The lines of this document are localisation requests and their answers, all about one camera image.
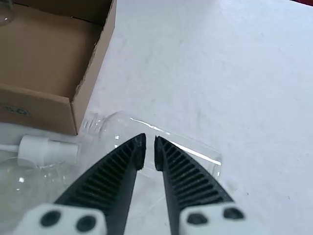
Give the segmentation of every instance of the clear plastic bottle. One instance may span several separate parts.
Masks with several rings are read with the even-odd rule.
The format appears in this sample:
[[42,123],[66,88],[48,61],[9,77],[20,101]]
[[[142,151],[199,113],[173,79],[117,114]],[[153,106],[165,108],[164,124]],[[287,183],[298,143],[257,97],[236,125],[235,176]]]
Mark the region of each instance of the clear plastic bottle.
[[14,19],[12,0],[0,0],[0,26],[10,23]]
[[76,167],[66,163],[30,168],[17,160],[0,163],[0,234],[13,229],[27,210],[53,203],[77,177]]

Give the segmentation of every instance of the white table surface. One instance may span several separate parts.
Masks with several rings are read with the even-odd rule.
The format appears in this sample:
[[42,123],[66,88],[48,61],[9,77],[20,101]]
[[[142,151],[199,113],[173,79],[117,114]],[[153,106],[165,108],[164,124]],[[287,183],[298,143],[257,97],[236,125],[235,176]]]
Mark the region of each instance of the white table surface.
[[118,0],[88,112],[124,110],[218,148],[220,181],[251,216],[311,234],[312,25],[313,7],[288,0]]

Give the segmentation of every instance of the brown cardboard box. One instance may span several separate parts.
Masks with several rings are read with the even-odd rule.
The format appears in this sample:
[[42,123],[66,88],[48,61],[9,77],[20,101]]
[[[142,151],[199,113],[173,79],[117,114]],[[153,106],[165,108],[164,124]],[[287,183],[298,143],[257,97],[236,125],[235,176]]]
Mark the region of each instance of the brown cardboard box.
[[16,0],[0,27],[0,121],[76,135],[107,51],[116,0]]

